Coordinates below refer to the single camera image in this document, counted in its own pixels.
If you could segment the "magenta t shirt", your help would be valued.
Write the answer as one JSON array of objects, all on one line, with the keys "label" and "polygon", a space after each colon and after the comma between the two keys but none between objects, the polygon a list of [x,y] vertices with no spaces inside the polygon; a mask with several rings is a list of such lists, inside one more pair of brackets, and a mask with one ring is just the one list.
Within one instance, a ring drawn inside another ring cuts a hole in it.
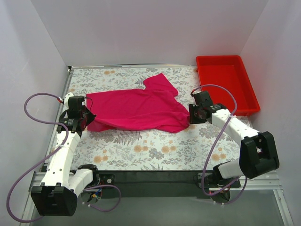
[{"label": "magenta t shirt", "polygon": [[189,112],[175,99],[178,91],[164,74],[149,77],[143,83],[145,89],[87,94],[87,107],[96,115],[87,129],[158,129],[177,133],[189,127]]}]

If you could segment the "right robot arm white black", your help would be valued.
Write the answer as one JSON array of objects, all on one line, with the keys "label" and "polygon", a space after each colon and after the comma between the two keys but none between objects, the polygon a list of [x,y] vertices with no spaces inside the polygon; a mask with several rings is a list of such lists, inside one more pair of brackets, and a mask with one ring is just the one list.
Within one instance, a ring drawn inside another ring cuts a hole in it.
[{"label": "right robot arm white black", "polygon": [[222,104],[214,104],[207,91],[192,93],[195,104],[189,105],[190,123],[209,122],[223,130],[240,147],[239,158],[214,166],[204,182],[218,187],[230,179],[246,176],[253,179],[279,168],[279,158],[273,135],[259,132],[231,115]]}]

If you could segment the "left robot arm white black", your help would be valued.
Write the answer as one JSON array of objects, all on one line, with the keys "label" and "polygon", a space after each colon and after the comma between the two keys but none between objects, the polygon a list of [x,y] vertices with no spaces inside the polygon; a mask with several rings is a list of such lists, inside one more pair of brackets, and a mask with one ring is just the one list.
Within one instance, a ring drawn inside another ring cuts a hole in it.
[{"label": "left robot arm white black", "polygon": [[40,185],[31,190],[41,216],[72,216],[81,192],[87,187],[96,188],[100,183],[97,166],[93,164],[81,165],[73,176],[69,175],[75,149],[95,115],[86,107],[84,96],[70,92],[63,104],[67,109],[59,118],[61,125],[57,127],[56,136],[60,150],[51,157]]}]

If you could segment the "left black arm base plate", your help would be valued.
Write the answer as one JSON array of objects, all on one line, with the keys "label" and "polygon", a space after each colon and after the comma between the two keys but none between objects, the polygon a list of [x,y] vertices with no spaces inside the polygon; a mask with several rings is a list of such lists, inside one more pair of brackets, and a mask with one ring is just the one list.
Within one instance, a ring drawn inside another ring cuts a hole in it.
[{"label": "left black arm base plate", "polygon": [[97,174],[96,185],[114,185],[115,175],[114,174]]}]

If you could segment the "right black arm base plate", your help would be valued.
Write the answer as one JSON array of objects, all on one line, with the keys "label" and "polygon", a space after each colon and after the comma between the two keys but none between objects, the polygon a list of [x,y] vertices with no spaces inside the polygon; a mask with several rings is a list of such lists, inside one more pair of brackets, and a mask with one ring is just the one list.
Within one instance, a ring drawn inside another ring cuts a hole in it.
[{"label": "right black arm base plate", "polygon": [[[193,181],[197,187],[202,188],[201,185],[202,174],[198,173],[193,176]],[[204,179],[204,188],[223,188],[228,185],[234,178],[228,179],[219,179],[217,176],[214,176],[212,173],[206,173]]]}]

